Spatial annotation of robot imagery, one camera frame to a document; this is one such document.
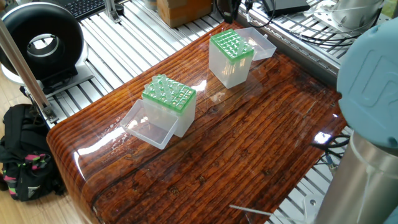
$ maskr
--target open lid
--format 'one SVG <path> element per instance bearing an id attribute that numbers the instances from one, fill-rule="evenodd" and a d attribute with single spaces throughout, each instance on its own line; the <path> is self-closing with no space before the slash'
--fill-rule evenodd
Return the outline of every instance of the open lid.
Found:
<path id="1" fill-rule="evenodd" d="M 267 40 L 266 35 L 261 35 L 255 28 L 238 29 L 235 32 L 254 48 L 254 61 L 272 57 L 274 54 L 275 45 Z"/>
<path id="2" fill-rule="evenodd" d="M 137 100 L 120 122 L 125 132 L 164 149 L 177 129 L 178 117 L 143 100 Z"/>

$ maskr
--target glossy wood surface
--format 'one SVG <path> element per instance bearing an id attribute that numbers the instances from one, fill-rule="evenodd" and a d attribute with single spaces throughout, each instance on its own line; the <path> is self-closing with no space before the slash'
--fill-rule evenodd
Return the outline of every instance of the glossy wood surface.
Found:
<path id="1" fill-rule="evenodd" d="M 47 141 L 75 203 L 99 223 L 264 223 L 346 125 L 339 94 L 280 52 L 227 90 L 208 69 L 207 35 L 52 128 Z M 195 121 L 164 150 L 120 120 L 152 76 L 197 89 Z"/>

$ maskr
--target metal pole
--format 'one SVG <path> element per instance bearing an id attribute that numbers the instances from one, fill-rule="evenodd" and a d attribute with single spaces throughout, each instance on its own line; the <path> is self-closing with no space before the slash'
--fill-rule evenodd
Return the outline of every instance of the metal pole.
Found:
<path id="1" fill-rule="evenodd" d="M 114 0 L 104 0 L 105 14 L 115 23 L 121 22 L 119 14 L 116 11 Z"/>
<path id="2" fill-rule="evenodd" d="M 51 123 L 58 120 L 57 116 L 53 112 L 50 102 L 45 97 L 42 89 L 39 87 L 37 80 L 35 79 L 32 71 L 26 63 L 24 57 L 19 51 L 14 39 L 8 32 L 6 25 L 0 20 L 0 47 L 7 55 L 12 66 L 17 71 L 18 75 L 24 81 L 29 93 L 33 96 L 37 106 L 44 112 L 44 115 L 49 119 Z"/>
<path id="3" fill-rule="evenodd" d="M 384 223 L 398 206 L 397 155 L 354 133 L 315 223 Z"/>

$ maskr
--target metal rail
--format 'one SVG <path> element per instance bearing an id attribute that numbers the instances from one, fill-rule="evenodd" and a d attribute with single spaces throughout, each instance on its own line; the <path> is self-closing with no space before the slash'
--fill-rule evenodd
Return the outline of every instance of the metal rail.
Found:
<path id="1" fill-rule="evenodd" d="M 60 121 L 67 119 L 92 102 L 99 100 L 104 95 L 163 61 L 223 21 L 220 16 L 210 14 L 178 28 L 171 29 L 155 11 L 145 7 L 143 0 L 125 2 L 124 7 L 125 12 L 123 16 L 119 17 L 121 20 L 119 24 L 115 24 L 104 12 L 81 21 L 81 28 L 89 48 L 86 65 L 93 73 L 94 78 L 49 98 L 49 102 Z M 242 8 L 241 10 L 241 15 L 244 16 L 244 11 Z M 266 15 L 259 8 L 253 10 L 252 17 L 266 21 Z M 300 28 L 296 22 L 314 29 L 330 30 L 302 14 L 281 17 L 275 21 L 280 22 L 286 28 L 297 31 L 302 30 L 305 35 L 319 38 L 330 37 L 330 35 L 313 33 L 310 30 Z M 266 29 L 266 31 L 282 40 L 285 46 L 300 52 L 307 60 L 313 60 L 321 65 L 324 69 L 323 71 L 326 70 L 327 73 L 336 76 L 340 60 L 343 58 L 346 49 L 336 47 L 316 49 L 311 45 L 298 42 L 291 35 L 272 27 L 272 25 L 271 28 L 272 30 Z M 346 128 L 343 133 L 352 133 L 352 130 Z M 344 152 L 344 148 L 335 149 L 335 151 L 338 153 Z M 289 193 L 289 196 L 282 202 L 275 214 L 303 220 L 302 202 L 304 197 L 309 194 L 324 195 L 331 179 L 332 175 L 328 166 L 314 166 L 298 183 L 296 188 Z M 267 223 L 292 222 L 271 217 Z"/>

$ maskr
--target keyboard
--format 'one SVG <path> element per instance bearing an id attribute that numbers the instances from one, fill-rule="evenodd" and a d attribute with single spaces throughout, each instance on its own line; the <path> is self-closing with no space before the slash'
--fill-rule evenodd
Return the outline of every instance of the keyboard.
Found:
<path id="1" fill-rule="evenodd" d="M 78 21 L 105 9 L 104 0 L 58 0 L 58 2 L 68 9 Z"/>

